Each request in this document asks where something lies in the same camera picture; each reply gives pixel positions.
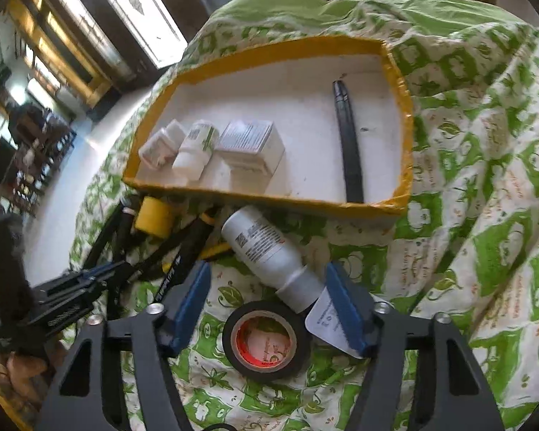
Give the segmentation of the left hand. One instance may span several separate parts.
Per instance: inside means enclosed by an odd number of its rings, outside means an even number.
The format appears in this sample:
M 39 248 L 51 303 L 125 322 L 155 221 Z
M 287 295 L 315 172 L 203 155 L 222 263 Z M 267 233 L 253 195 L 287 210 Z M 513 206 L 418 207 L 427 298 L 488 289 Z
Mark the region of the left hand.
M 68 349 L 56 343 L 46 359 L 0 354 L 0 411 L 16 430 L 33 430 L 49 387 Z

